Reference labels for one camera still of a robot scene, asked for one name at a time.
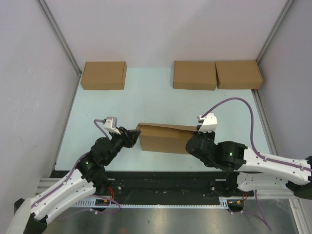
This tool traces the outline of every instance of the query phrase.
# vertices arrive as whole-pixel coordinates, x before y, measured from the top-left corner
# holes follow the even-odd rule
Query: white wall
[[[78,77],[36,1],[0,2],[0,232],[56,154]]]
[[[299,0],[260,70],[260,94],[281,156],[312,155],[312,1]],[[306,201],[312,217],[312,201]]]
[[[256,59],[286,0],[47,0],[74,57],[170,67]]]

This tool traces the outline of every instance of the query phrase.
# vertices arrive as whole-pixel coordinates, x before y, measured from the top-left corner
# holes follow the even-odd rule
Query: robotic arm
[[[104,166],[109,165],[123,147],[132,148],[140,135],[140,130],[116,127],[115,117],[107,117],[103,123],[112,138],[97,139],[90,152],[81,156],[65,177],[31,199],[31,211],[25,234],[43,233],[47,224],[60,213],[87,196],[102,195],[110,186],[110,181],[104,173]],[[15,211],[23,202],[24,199],[15,202]]]
[[[205,166],[227,172],[261,172],[281,177],[286,187],[294,195],[312,199],[312,156],[307,159],[290,159],[260,153],[253,148],[233,141],[214,143],[217,120],[213,113],[198,117],[194,136],[187,142],[186,151],[201,160]],[[238,188],[242,191],[256,190],[247,182],[237,178]]]

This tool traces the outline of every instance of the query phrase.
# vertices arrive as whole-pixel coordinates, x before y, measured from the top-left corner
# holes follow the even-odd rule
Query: cardboard box
[[[218,61],[215,66],[218,89],[259,89],[263,83],[254,60]]]
[[[126,62],[86,62],[81,85],[87,90],[124,89]]]
[[[175,61],[174,89],[215,90],[214,62]]]
[[[141,148],[144,151],[188,154],[185,145],[194,135],[194,126],[139,123]]]

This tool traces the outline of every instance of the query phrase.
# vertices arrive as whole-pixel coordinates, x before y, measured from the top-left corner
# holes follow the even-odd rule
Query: purple cable
[[[250,211],[237,211],[237,212],[233,212],[231,211],[231,209],[229,208],[229,212],[233,213],[233,214],[250,214],[253,215],[255,217],[257,217],[258,219],[260,219],[262,222],[264,222],[263,218],[261,218],[259,215],[257,215],[254,212],[250,212]]]
[[[82,156],[80,156],[78,158],[78,160],[75,162],[73,168],[71,169],[71,171],[69,172],[67,178],[65,178],[64,182],[67,182],[69,180],[69,178],[72,176],[77,164],[80,162],[80,160],[85,157],[87,155],[88,152],[86,152],[85,154],[83,154]],[[44,200],[45,198],[47,198],[48,196],[50,196],[51,194],[55,193],[60,187],[63,186],[63,183],[59,184],[58,186],[56,186],[53,190],[51,190],[50,192],[48,192],[46,195],[44,195],[43,197],[41,197],[40,199],[38,199],[37,201],[35,201],[32,205],[31,208],[33,208],[35,206],[36,203],[40,203],[42,200]]]
[[[257,196],[257,190],[254,191],[254,197],[255,197],[255,201],[257,202],[257,205],[258,205],[258,208],[260,210],[260,213],[261,213],[261,215],[263,217],[263,222],[268,226],[269,230],[272,231],[272,228],[270,227],[266,217],[263,214],[262,208],[260,206],[260,203],[259,203],[259,200],[258,200],[258,196]]]
[[[231,101],[231,100],[240,100],[240,101],[244,102],[247,105],[247,107],[248,107],[248,109],[250,111],[250,115],[251,115],[250,142],[252,144],[252,149],[253,149],[253,151],[255,152],[255,154],[258,157],[260,157],[261,159],[265,159],[265,157],[262,156],[258,152],[258,150],[256,149],[256,147],[254,145],[254,113],[253,113],[252,107],[250,106],[250,104],[245,99],[242,99],[240,97],[231,97],[231,98],[225,99],[225,100],[219,102],[218,104],[214,105],[209,111],[207,111],[205,114],[203,114],[202,117],[205,117],[208,113],[210,113],[212,110],[214,110],[219,105],[222,105],[223,103],[225,103],[227,101]],[[296,164],[293,164],[293,163],[290,163],[290,162],[283,162],[283,161],[276,160],[276,159],[273,159],[273,158],[267,158],[267,161],[276,162],[276,163],[279,163],[279,164],[284,164],[284,165],[288,165],[288,166],[292,166],[292,167],[296,167],[296,168],[301,168],[300,165],[296,165]],[[306,171],[312,172],[311,168],[303,167],[303,169],[306,170]]]
[[[96,197],[99,197],[99,198],[102,198],[102,199],[105,199],[105,200],[108,200],[108,201],[111,201],[113,203],[115,203],[116,205],[118,205],[118,208],[115,210],[115,211],[111,211],[111,212],[102,212],[102,211],[96,211],[96,210],[93,210],[92,208],[87,208],[87,209],[82,209],[82,210],[79,210],[79,211],[76,211],[76,212],[73,212],[72,214],[69,214],[65,217],[62,217],[62,218],[56,218],[55,220],[64,220],[64,219],[67,219],[71,216],[74,216],[78,213],[81,213],[81,212],[85,212],[85,211],[94,211],[94,212],[97,212],[97,213],[100,213],[100,214],[104,214],[104,215],[109,215],[109,214],[114,214],[114,213],[117,213],[118,211],[120,211],[121,209],[121,206],[118,202],[116,202],[115,200],[112,200],[110,198],[107,198],[107,197],[103,197],[103,196],[98,196],[98,195],[92,195],[92,196],[96,196]]]
[[[264,216],[262,215],[263,218],[261,218],[259,215],[257,215],[256,213],[254,212],[250,212],[250,211],[238,211],[238,212],[233,212],[231,211],[231,209],[229,208],[229,212],[233,213],[233,214],[250,214],[250,215],[253,215],[255,216],[256,218],[260,219],[265,225],[267,225],[268,229],[270,230],[270,232],[272,231],[272,228],[270,227],[270,225],[268,224],[268,222],[266,220],[264,220]]]
[[[98,125],[98,123],[103,123],[103,120],[101,120],[101,119],[95,119],[94,121],[93,121],[93,123],[97,126],[97,128],[101,131],[101,132],[103,132],[103,134],[108,138],[108,135],[107,135],[107,133]]]

